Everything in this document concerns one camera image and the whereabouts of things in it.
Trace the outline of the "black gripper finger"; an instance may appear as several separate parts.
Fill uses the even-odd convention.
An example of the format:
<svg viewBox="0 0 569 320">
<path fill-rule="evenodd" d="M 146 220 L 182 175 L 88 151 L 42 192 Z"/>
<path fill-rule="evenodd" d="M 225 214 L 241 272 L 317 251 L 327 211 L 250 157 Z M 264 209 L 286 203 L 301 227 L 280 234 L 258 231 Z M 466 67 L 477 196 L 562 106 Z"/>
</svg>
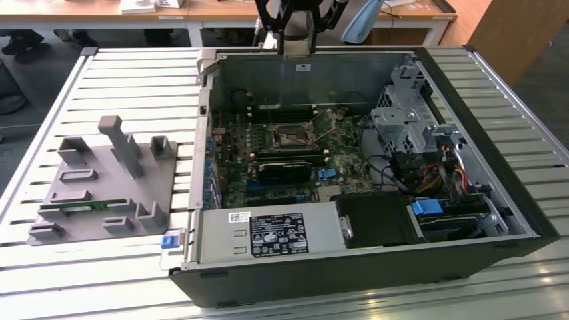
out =
<svg viewBox="0 0 569 320">
<path fill-rule="evenodd" d="M 309 10 L 309 54 L 315 51 L 317 35 L 335 28 L 342 15 L 342 1 L 314 1 Z"/>
<path fill-rule="evenodd" d="M 285 27 L 286 27 L 286 1 L 254 0 L 257 15 L 262 28 L 273 34 L 276 38 L 276 50 L 278 55 L 284 55 Z"/>
</svg>

